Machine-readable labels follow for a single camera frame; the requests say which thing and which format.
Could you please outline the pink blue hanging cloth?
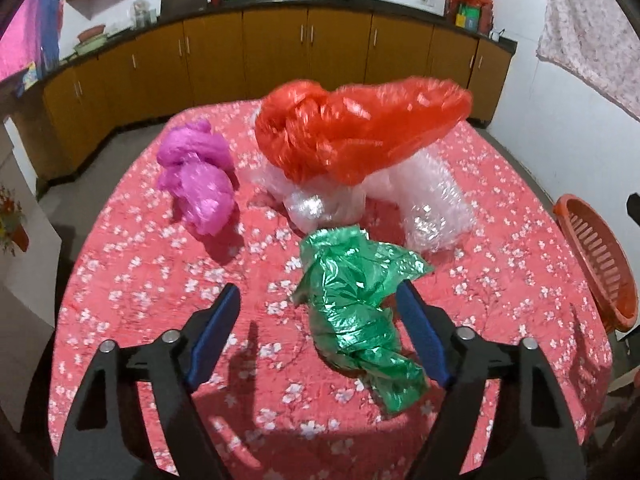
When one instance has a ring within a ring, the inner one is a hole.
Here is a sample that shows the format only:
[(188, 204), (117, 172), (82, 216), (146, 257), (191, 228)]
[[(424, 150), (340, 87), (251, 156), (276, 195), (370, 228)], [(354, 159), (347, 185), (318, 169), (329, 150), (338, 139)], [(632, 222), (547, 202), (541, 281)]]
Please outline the pink blue hanging cloth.
[(1, 38), (1, 79), (33, 68), (38, 79), (58, 65), (62, 0), (24, 0)]

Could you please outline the dark cutting board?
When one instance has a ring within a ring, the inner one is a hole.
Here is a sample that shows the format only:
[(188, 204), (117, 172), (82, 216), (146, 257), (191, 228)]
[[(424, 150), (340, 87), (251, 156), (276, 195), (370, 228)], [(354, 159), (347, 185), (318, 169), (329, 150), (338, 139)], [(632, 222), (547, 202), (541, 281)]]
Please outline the dark cutting board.
[(204, 10), (208, 0), (160, 0), (160, 21), (173, 20), (180, 16)]

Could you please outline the clear jar on counter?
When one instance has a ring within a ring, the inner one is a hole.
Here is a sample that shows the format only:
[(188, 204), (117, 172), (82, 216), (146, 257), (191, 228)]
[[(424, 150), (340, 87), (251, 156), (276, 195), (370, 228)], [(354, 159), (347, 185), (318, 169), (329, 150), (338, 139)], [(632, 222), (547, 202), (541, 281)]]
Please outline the clear jar on counter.
[(150, 4), (148, 0), (134, 0), (131, 6), (134, 28), (145, 28), (151, 24)]

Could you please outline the green plastic bag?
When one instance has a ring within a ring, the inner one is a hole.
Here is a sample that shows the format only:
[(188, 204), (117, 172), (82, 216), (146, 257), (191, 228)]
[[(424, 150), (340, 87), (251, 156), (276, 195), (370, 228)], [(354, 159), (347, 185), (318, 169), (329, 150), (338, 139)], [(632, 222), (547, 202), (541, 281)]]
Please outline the green plastic bag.
[(292, 301), (308, 307), (320, 356), (341, 373), (358, 374), (387, 414), (411, 408), (427, 392), (425, 373), (402, 353), (394, 312), (384, 302), (432, 266), (410, 249), (370, 240), (359, 226), (307, 235), (299, 258), (304, 274)]

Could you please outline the stacked bowls on counter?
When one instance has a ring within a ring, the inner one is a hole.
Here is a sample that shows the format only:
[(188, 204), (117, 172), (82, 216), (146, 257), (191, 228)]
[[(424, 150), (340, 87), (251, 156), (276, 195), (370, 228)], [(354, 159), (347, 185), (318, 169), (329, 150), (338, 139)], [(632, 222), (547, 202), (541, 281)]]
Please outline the stacked bowls on counter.
[(105, 32), (105, 25), (96, 25), (81, 32), (78, 36), (78, 43), (74, 51), (78, 55), (84, 55), (106, 44), (108, 36)]

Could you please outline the red floral tablecloth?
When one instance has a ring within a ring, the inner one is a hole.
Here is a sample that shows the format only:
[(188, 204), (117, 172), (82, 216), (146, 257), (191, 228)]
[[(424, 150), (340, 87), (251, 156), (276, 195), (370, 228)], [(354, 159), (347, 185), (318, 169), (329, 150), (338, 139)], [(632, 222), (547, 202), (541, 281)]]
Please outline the red floral tablecloth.
[(258, 104), (192, 108), (235, 212), (193, 235), (155, 146), (100, 211), (62, 302), (59, 479), (582, 479), (612, 353), (553, 218), (467, 124), (437, 149), (472, 226), (405, 246), (397, 209), (298, 234), (259, 196)]

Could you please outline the red plastic basket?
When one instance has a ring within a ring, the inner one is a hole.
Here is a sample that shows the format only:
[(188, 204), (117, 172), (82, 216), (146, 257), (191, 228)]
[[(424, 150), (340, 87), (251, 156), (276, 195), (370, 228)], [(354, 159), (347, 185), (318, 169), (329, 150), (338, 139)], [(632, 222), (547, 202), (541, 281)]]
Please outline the red plastic basket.
[(553, 213), (598, 308), (605, 331), (627, 333), (638, 321), (638, 288), (622, 246), (588, 203), (562, 195)]

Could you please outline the potted red flowers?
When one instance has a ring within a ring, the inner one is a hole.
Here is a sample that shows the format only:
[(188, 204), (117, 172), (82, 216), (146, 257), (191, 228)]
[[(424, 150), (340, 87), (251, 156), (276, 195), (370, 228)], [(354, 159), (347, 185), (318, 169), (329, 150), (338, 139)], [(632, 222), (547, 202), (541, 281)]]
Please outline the potted red flowers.
[(29, 236), (24, 227), (25, 215), (15, 191), (2, 185), (0, 188), (0, 235), (4, 254), (16, 255), (17, 249), (27, 252)]

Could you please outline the black countertop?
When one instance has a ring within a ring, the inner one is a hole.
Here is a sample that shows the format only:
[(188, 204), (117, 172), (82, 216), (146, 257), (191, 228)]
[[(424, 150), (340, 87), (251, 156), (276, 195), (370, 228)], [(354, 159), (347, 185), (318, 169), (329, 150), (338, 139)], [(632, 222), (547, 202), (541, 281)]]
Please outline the black countertop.
[(404, 6), (403, 4), (386, 0), (222, 0), (219, 6), (212, 6), (209, 4), (205, 9), (177, 15), (174, 18), (163, 18), (160, 16), (158, 21), (150, 26), (123, 29), (115, 35), (108, 36), (107, 42), (102, 47), (99, 47), (99, 49), (93, 50), (88, 54), (73, 55), (64, 58), (64, 60), (58, 62), (58, 65), (55, 66), (55, 68), (47, 70), (39, 83), (44, 84), (49, 79), (64, 72), (64, 70), (78, 64), (85, 63), (93, 56), (98, 56), (104, 52), (108, 52), (109, 50), (114, 49), (114, 47), (118, 47), (120, 44), (135, 40), (144, 34), (154, 32), (154, 30), (168, 25), (180, 23), (186, 20), (193, 20), (194, 18), (205, 18), (206, 16), (211, 15), (222, 15), (254, 10), (288, 10), (295, 8), (344, 10), (350, 12), (381, 14), (384, 16), (391, 16), (392, 18), (408, 18), (408, 20), (415, 20), (419, 23), (442, 26), (443, 28), (450, 29), (457, 34), (477, 39), (487, 39), (491, 44), (496, 44), (500, 49), (505, 50), (511, 56), (516, 53), (516, 49), (518, 48), (518, 43), (515, 40), (506, 38), (505, 36), (501, 36), (496, 41), (490, 40), (488, 36), (480, 34), (479, 32), (471, 32), (470, 30), (450, 24), (440, 15), (414, 8), (413, 6)]

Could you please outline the orange lower kitchen cabinets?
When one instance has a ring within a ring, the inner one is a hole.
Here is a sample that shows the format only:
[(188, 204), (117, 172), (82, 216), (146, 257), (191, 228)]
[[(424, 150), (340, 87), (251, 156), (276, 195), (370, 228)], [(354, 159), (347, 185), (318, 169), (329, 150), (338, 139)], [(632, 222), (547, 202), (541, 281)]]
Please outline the orange lower kitchen cabinets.
[(118, 128), (194, 106), (258, 99), (294, 79), (333, 90), (409, 76), (450, 79), (494, 118), (513, 58), (433, 24), (330, 9), (254, 10), (154, 30), (43, 85), (43, 127), (29, 145), (39, 180), (76, 174)]

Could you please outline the pink floral hanging cloth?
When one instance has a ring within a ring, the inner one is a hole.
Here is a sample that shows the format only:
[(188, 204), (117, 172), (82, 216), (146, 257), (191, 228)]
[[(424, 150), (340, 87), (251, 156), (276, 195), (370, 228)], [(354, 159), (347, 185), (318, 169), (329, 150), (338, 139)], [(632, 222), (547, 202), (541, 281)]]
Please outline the pink floral hanging cloth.
[(639, 117), (639, 38), (615, 0), (547, 0), (537, 56)]

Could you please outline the large red plastic bag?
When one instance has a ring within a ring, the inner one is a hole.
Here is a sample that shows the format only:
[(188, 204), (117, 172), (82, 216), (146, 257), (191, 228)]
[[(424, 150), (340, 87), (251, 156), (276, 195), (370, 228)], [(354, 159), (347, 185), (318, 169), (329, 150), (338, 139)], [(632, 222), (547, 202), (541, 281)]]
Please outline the large red plastic bag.
[(288, 180), (356, 185), (403, 162), (469, 117), (472, 93), (452, 80), (409, 77), (334, 91), (290, 81), (262, 100), (258, 148)]

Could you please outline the small white bubble wrap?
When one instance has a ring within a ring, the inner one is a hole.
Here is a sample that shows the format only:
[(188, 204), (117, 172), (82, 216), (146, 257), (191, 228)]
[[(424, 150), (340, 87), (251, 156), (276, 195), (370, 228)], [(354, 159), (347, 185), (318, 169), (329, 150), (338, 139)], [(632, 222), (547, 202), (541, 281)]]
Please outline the small white bubble wrap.
[(359, 223), (369, 205), (390, 206), (392, 218), (378, 224), (399, 224), (406, 247), (424, 254), (454, 246), (475, 224), (472, 207), (434, 148), (424, 148), (355, 185), (329, 177), (295, 184), (270, 162), (250, 170), (248, 177), (305, 234)]

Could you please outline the white cup on counter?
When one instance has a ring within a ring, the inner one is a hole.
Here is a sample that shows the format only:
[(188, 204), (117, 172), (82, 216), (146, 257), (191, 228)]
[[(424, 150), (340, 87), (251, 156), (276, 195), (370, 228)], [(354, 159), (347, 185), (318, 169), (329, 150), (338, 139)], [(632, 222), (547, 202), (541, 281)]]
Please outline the white cup on counter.
[(490, 32), (490, 34), (489, 34), (489, 38), (492, 41), (499, 41), (503, 34), (504, 34), (504, 30), (503, 29), (501, 29), (501, 30), (492, 30)]

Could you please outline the magenta plastic bag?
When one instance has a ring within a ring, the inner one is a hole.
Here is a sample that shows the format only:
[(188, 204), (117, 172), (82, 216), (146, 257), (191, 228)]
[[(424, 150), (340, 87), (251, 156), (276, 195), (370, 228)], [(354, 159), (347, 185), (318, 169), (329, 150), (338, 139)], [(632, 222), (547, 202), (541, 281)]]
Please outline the magenta plastic bag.
[(189, 229), (199, 236), (222, 231), (235, 205), (234, 162), (224, 136), (208, 120), (195, 119), (164, 135), (156, 160), (158, 188), (172, 196)]

